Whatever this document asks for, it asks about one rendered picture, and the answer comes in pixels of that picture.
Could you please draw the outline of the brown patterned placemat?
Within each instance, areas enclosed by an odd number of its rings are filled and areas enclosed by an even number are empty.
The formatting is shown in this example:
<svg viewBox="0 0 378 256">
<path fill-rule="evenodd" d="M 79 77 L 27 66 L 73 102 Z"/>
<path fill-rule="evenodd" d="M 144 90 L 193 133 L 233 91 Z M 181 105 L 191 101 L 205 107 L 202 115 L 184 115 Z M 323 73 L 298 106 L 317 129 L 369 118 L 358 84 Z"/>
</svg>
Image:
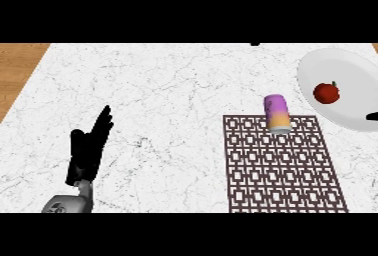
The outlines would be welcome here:
<svg viewBox="0 0 378 256">
<path fill-rule="evenodd" d="M 293 115 L 290 125 L 273 134 L 262 115 L 222 117 L 231 213 L 348 211 L 317 118 Z"/>
</svg>

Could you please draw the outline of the purple and orange can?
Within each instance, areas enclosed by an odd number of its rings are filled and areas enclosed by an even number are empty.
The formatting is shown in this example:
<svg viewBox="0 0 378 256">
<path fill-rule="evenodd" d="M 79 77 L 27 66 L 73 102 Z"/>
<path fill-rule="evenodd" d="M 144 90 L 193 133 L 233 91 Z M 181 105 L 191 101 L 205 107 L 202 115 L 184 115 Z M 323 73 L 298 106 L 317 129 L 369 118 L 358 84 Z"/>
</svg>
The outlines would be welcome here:
<svg viewBox="0 0 378 256">
<path fill-rule="evenodd" d="M 267 129 L 271 134 L 286 134 L 290 132 L 290 119 L 286 101 L 280 94 L 264 97 L 264 112 Z"/>
</svg>

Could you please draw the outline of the white round plate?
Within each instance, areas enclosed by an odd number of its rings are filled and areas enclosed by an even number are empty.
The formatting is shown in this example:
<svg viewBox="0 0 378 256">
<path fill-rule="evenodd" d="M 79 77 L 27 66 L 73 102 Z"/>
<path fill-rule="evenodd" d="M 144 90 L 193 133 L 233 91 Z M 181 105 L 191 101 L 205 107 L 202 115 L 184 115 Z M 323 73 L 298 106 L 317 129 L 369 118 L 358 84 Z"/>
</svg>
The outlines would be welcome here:
<svg viewBox="0 0 378 256">
<path fill-rule="evenodd" d="M 376 64 L 346 50 L 317 49 L 299 61 L 296 81 L 309 106 L 332 123 L 358 132 L 378 132 L 378 121 L 366 119 L 378 112 Z M 336 84 L 339 99 L 330 104 L 314 99 L 320 83 Z"/>
</svg>

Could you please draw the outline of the red bell pepper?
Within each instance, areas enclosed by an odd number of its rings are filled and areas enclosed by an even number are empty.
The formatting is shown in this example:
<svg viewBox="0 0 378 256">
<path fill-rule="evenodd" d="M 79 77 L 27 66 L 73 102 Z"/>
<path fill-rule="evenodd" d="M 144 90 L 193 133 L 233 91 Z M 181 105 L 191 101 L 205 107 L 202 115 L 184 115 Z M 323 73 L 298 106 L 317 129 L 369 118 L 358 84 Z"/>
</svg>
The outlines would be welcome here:
<svg viewBox="0 0 378 256">
<path fill-rule="evenodd" d="M 312 90 L 314 99 L 321 104 L 332 104 L 339 99 L 339 89 L 336 83 L 320 83 Z"/>
</svg>

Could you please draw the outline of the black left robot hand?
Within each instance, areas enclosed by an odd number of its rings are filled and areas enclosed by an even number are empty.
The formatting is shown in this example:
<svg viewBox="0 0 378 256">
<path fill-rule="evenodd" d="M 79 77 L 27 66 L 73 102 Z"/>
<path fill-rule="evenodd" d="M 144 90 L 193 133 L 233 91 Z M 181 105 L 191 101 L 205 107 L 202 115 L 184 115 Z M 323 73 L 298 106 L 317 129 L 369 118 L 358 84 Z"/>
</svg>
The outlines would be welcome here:
<svg viewBox="0 0 378 256">
<path fill-rule="evenodd" d="M 91 182 L 95 178 L 112 126 L 110 107 L 104 106 L 91 131 L 88 133 L 79 129 L 70 131 L 70 160 L 64 180 L 69 186 L 73 186 L 81 180 Z"/>
</svg>

